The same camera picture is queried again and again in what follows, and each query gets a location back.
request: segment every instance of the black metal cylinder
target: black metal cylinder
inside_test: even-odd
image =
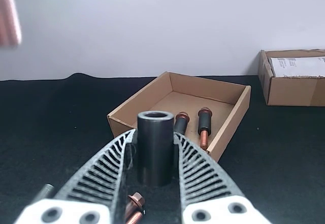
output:
[[[42,189],[37,193],[31,203],[36,203],[39,200],[53,197],[54,187],[51,184],[45,184]]]
[[[199,111],[199,126],[198,134],[201,134],[201,131],[206,130],[208,135],[211,134],[211,117],[212,112],[209,108],[203,107]]]
[[[164,186],[173,174],[174,115],[165,111],[138,114],[138,180]]]
[[[182,135],[185,135],[187,124],[189,122],[189,117],[186,112],[180,112],[176,115],[176,122],[174,126],[174,131]]]

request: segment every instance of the cardboard box wall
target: cardboard box wall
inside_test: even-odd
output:
[[[249,107],[250,86],[165,72],[107,115],[114,136],[137,127],[137,115],[148,110],[185,111],[186,136],[199,144],[198,111],[212,110],[208,151],[217,161]]]
[[[258,77],[269,106],[325,106],[325,78],[274,77],[268,58],[325,56],[325,50],[264,51],[259,58]]]

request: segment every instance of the bolt head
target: bolt head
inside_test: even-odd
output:
[[[145,200],[144,197],[142,197],[141,194],[139,194],[138,192],[135,192],[134,195],[132,196],[134,198],[134,200],[136,200],[141,206],[144,205]]]
[[[212,116],[212,111],[208,107],[203,107],[199,112],[198,116],[200,116],[201,113],[209,113]]]
[[[185,119],[187,120],[187,122],[189,122],[189,116],[188,116],[188,114],[187,114],[186,112],[182,111],[182,112],[178,113],[178,114],[176,115],[176,120],[177,120],[177,118],[179,118],[179,117],[183,117],[183,118],[185,118]]]

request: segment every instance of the black table surface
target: black table surface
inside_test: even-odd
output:
[[[220,165],[272,223],[323,223],[325,108],[266,106],[257,76],[209,78],[252,86]],[[111,141],[106,115],[152,79],[74,74],[0,82],[0,223],[13,223],[45,183],[60,189]],[[151,216],[178,223],[166,218],[178,200],[172,187],[164,191],[152,200]]]

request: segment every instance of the screw hole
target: screw hole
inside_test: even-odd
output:
[[[51,223],[60,218],[62,214],[62,209],[58,207],[53,207],[45,211],[42,215],[42,221],[45,223]]]
[[[149,112],[148,114],[146,114],[146,116],[148,117],[165,117],[167,116],[166,114],[162,113],[162,112]]]
[[[57,215],[57,210],[56,209],[53,209],[53,210],[50,210],[49,212],[47,212],[47,216],[53,217],[53,216],[56,216],[56,215]]]
[[[203,212],[198,212],[197,213],[197,219],[204,220],[205,217],[206,217],[205,213],[203,213]]]
[[[100,214],[96,211],[89,211],[82,215],[79,220],[80,224],[96,224],[100,220]]]
[[[88,214],[85,217],[86,221],[93,221],[95,219],[95,216],[93,214]]]
[[[211,215],[208,211],[205,210],[197,210],[193,212],[192,219],[194,221],[207,221],[211,219]]]
[[[246,207],[240,203],[231,203],[228,206],[228,210],[230,211],[230,213],[234,213],[234,214],[242,214],[247,212]]]

